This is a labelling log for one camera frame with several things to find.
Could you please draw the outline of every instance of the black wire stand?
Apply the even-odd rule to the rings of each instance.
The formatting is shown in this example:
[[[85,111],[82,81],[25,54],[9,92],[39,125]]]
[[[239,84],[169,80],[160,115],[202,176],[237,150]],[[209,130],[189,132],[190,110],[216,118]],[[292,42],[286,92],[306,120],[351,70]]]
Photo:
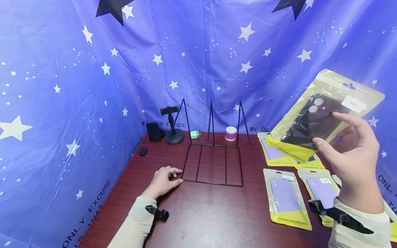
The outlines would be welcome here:
[[[210,140],[210,128],[211,128],[211,121],[212,121],[212,144],[197,144],[197,143],[192,143],[192,138],[190,136],[190,126],[189,126],[189,119],[187,117],[187,109],[186,109],[186,103],[185,103],[185,99],[182,100],[181,106],[179,107],[179,111],[178,114],[176,115],[175,121],[174,123],[176,123],[179,113],[181,111],[182,105],[185,107],[185,113],[186,113],[186,122],[187,122],[187,128],[189,130],[189,138],[190,138],[190,144],[189,144],[189,148],[187,149],[187,153],[186,153],[186,158],[185,158],[185,164],[183,165],[183,172],[182,172],[182,179],[183,179],[183,173],[185,172],[185,167],[186,167],[186,162],[187,162],[187,158],[189,156],[189,151],[190,151],[190,147],[191,146],[201,146],[200,148],[200,155],[198,158],[198,165],[197,165],[197,172],[196,172],[196,180],[190,180],[190,179],[183,179],[184,181],[187,182],[193,182],[193,183],[206,183],[206,184],[214,184],[214,185],[225,185],[225,186],[233,186],[233,187],[243,187],[244,186],[244,182],[243,182],[243,169],[242,169],[242,165],[241,165],[241,154],[240,154],[240,148],[239,148],[239,133],[240,133],[240,114],[243,114],[243,119],[244,119],[244,124],[245,124],[245,130],[247,131],[247,138],[248,138],[248,142],[251,143],[251,140],[249,138],[249,134],[248,134],[248,127],[247,127],[247,121],[245,119],[245,114],[244,114],[244,109],[243,109],[243,103],[240,101],[239,103],[239,121],[237,124],[237,140],[236,140],[236,146],[224,146],[224,145],[216,145],[215,144],[215,133],[214,133],[214,114],[213,114],[213,109],[212,109],[212,100],[210,103],[210,117],[209,117],[209,121],[208,121],[208,136],[207,136],[207,141]],[[217,146],[217,147],[224,147],[225,148],[225,183],[214,183],[214,182],[206,182],[206,181],[200,181],[198,180],[198,176],[199,176],[199,169],[200,169],[200,160],[201,160],[201,155],[202,155],[202,147],[203,146]],[[239,162],[240,162],[240,175],[241,175],[241,185],[235,185],[235,184],[228,184],[227,183],[227,153],[226,150],[227,148],[236,148],[239,151]]]

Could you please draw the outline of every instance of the white label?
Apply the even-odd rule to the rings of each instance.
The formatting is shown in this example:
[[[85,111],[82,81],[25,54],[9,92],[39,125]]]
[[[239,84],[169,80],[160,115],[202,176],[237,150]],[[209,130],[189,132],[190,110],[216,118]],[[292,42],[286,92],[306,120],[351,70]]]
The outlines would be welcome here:
[[[362,101],[359,101],[351,96],[347,96],[343,100],[342,105],[345,107],[348,107],[349,109],[353,110],[356,113],[360,113],[367,107],[367,105],[365,103],[363,103]]]
[[[332,184],[328,178],[319,178],[322,183],[329,183]]]
[[[294,177],[287,176],[287,175],[283,175],[283,179],[287,179],[287,180],[290,180],[290,181],[295,181]]]

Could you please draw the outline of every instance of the small pink cylinder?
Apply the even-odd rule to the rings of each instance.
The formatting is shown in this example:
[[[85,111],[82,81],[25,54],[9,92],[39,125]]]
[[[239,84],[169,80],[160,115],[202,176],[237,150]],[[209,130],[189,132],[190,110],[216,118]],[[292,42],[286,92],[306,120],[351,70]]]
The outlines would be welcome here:
[[[235,127],[226,127],[225,140],[235,141],[237,138],[237,129]]]

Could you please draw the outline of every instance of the blue fabric backdrop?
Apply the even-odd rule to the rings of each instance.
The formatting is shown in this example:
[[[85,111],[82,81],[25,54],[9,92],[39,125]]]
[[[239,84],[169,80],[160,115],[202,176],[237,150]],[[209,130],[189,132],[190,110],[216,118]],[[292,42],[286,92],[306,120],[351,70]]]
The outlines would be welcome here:
[[[99,0],[1,1],[0,247],[77,247],[144,124],[169,128],[160,108],[185,98],[204,131],[212,99],[223,132],[242,100],[255,134],[324,68],[386,94],[366,119],[397,206],[397,3],[307,0],[295,20],[279,2],[126,0],[117,20]]]

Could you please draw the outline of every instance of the packaged phone case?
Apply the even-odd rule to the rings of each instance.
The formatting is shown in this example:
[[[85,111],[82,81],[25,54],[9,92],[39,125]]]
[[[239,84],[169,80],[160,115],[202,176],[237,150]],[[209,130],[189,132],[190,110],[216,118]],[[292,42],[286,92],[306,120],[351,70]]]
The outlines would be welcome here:
[[[300,163],[293,158],[285,155],[284,153],[277,150],[275,147],[269,146],[266,143],[266,137],[270,133],[258,133],[257,137],[259,139],[260,145],[262,147],[263,153],[265,155],[266,163],[268,166],[290,166],[295,168],[319,168],[325,169],[323,163],[317,155],[313,155],[309,158],[306,163]]]
[[[381,94],[333,71],[322,70],[267,136],[269,146],[301,163],[307,162],[317,148],[314,137],[331,141],[348,125],[332,112],[362,117],[383,99]]]
[[[270,219],[279,224],[312,230],[301,190],[292,172],[263,169]]]
[[[339,186],[342,186],[342,181],[338,178],[337,175],[332,175],[332,178]],[[383,200],[383,204],[385,206],[385,213],[390,218],[390,241],[397,242],[397,215],[390,208],[385,200]]]
[[[299,168],[298,176],[312,200],[320,200],[325,209],[333,208],[333,200],[339,195],[339,187],[326,169]],[[333,219],[328,216],[320,216],[323,226],[332,227]]]

